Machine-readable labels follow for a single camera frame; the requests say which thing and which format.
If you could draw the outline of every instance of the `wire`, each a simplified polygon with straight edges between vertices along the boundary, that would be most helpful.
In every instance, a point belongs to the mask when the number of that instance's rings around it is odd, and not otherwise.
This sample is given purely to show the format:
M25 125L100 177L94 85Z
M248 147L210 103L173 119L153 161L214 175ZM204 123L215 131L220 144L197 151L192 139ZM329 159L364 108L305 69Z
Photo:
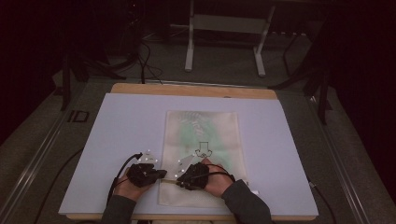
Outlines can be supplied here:
M146 80L146 79L150 79L150 78L152 78L152 77L158 79L158 80L160 81L160 83L163 84L162 81L159 79L159 76L163 74L163 70L161 70L160 68L157 68L157 67L153 67L153 66L148 65L149 57L150 57L150 55L151 55L151 49L150 49L149 45L147 45L146 43L141 42L141 44L142 44L143 46L145 46L146 49L148 50L148 56L147 56L146 59L143 59L143 57L142 57L141 55L138 56L138 61L140 62L140 66L141 66L141 69L142 69L141 75L140 75L142 84L145 84L145 82L146 82L145 80ZM149 70L150 73L152 74L152 77L145 77L145 68L146 68L146 67L148 68L148 70ZM151 68L159 70L159 71L160 71L159 76L155 75L155 74L151 71Z
M122 183L123 183L123 182L125 182L126 180L128 180L128 179L124 179L124 180L122 180L121 182L117 183L117 185L116 185L116 186L118 186L118 185L122 184Z
M309 186L311 186L312 189L315 189L317 191L318 195L320 196L320 198L323 200L323 202L326 204L327 208L329 209L330 214L332 215L332 223L336 224L337 220L335 218L335 214L334 214L332 208L330 207L329 203L327 202L326 198L323 196L323 194L321 193L319 188L314 183L311 182L311 179L308 176L306 178L308 179Z
M52 180L52 183L51 183L51 185L49 186L49 190L47 191L47 194L46 194L46 196L44 197L44 200L43 200L43 202L41 203L40 208L38 209L38 213L37 213L37 215L35 216L35 222L34 222L34 224L36 224L37 221L40 219L41 212L43 211L44 205L45 205L45 203L46 203L48 197L50 196L50 192L51 192L53 186L55 185L56 180L58 179L58 177L59 177L59 175L61 174L61 172L64 170L64 167L66 167L66 165L67 165L71 160L73 160L79 153L81 153L82 150L84 150L84 148L80 149L80 150L77 151L75 154L73 154L73 155L64 163L64 165L63 165L63 166L61 167L61 169L58 171L58 174L56 174L55 178Z
M228 174L228 171L226 169L224 169L224 167L216 165L216 164L206 164L206 165L211 165L211 166L217 166L219 167L221 170L225 171Z
M212 172L212 173L207 173L204 175L196 175L196 176L193 176L191 179L196 179L196 178L205 177L205 176L209 176L209 175L227 175L228 177L231 178L231 180L233 182L235 182L235 180L231 177L231 175L229 175L228 173L224 173L224 172Z
M114 177L113 183L111 184L110 190L108 191L106 204L108 204L108 201L110 201L111 195L113 195L114 188L119 184L118 182L119 182L119 178L121 176L121 173L125 169L125 166L128 164L128 162L131 159L133 159L133 158L136 158L137 160L139 160L140 157L142 157L142 156L143 156L143 153L134 154L132 157L128 158L128 160L126 160L126 162L122 165L122 167L120 168L119 173L117 174L116 177Z

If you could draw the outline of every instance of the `white table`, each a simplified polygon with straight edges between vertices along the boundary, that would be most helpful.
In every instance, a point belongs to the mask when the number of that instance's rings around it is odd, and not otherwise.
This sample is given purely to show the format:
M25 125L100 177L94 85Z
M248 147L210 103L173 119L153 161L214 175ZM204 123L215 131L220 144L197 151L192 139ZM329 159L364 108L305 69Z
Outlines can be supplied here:
M249 186L268 204L273 220L311 220L318 215L273 91L117 84L112 92L103 101L60 214L72 219L100 219L111 182L126 159L148 149L156 158L162 157L166 111L201 110L238 114ZM220 98L224 96L239 99ZM227 208L159 205L158 188L157 183L141 198L133 219L233 219Z

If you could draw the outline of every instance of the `wooden table edge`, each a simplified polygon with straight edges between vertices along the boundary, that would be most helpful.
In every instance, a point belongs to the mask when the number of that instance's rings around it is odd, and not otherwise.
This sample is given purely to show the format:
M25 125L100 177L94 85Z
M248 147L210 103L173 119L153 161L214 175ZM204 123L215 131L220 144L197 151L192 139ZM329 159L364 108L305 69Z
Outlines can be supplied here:
M100 220L102 214L66 214L72 220ZM316 216L271 216L273 221L312 221ZM176 215L176 214L133 214L132 220L199 220L233 221L233 215Z
M203 97L229 97L245 99L273 99L276 93L272 90L240 88L240 87L213 87L213 86L190 86L190 85L158 85L158 84L132 84L116 83L111 93L130 94L160 94L180 96L203 96Z

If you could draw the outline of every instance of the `table leg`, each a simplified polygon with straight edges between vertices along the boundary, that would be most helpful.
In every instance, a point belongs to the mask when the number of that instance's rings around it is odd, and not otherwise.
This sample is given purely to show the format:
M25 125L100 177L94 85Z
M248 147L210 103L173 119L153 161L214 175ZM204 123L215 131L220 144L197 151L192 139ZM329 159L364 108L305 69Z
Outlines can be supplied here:
M275 8L276 8L275 6L271 7L270 12L268 13L267 20L266 20L264 27L262 29L262 38L260 40L260 43L258 46L253 48L254 58L256 60L257 71L259 73L259 77L265 76L264 65L262 63L262 46L264 45L265 37L267 37L267 35L268 35L268 30L270 28L271 19L274 15Z
M69 66L69 55L66 54L64 55L64 60L63 60L63 77L62 77L62 97L63 97L63 102L62 102L62 108L61 111L65 111L67 106L70 103L70 66Z
M323 124L326 124L326 104L327 104L327 91L329 89L330 71L324 71L322 83L320 86L320 96L318 105L318 116Z
M187 46L187 57L186 57L186 66L184 70L186 72L192 71L192 59L194 56L194 1L190 0L190 25L189 25L189 45Z

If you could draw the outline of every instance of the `floor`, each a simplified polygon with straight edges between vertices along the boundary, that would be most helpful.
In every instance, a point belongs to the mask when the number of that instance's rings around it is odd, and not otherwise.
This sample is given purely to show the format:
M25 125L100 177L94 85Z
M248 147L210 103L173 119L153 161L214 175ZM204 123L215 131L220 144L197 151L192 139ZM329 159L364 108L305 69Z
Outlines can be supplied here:
M219 40L217 34L198 33L193 70L186 73L185 29L176 28L172 34L168 42L162 42L153 33L145 34L140 55L142 60L148 59L147 82L266 88L288 78L282 53L290 42L289 37L268 36L262 53L267 76L258 77L252 51L257 36L232 35ZM119 53L110 57L112 63L123 60L123 44L127 43L120 42ZM307 38L298 38L287 55L291 70L302 61L309 46ZM127 77L125 82L141 81L138 63L117 73ZM50 95L1 146L0 205L13 206L12 210L3 207L2 223L3 220L7 220L4 223L75 223L58 214L78 163L79 154L72 156L84 147L104 94L118 82L97 71L91 70L91 75L87 83L72 82L72 102L66 111L59 110L62 97ZM278 96L290 121L304 169L332 209L329 210L313 189L319 217L309 223L335 223L331 211L335 213L337 223L394 223L394 204L389 201L359 137L339 104L336 90L329 91L331 110L326 112L328 124L325 126L316 118L315 102L304 97L303 86L304 81L301 81L279 91ZM67 122L72 110L89 111L88 121ZM39 165L35 167L31 163L33 160L40 161ZM27 184L17 185L21 179Z

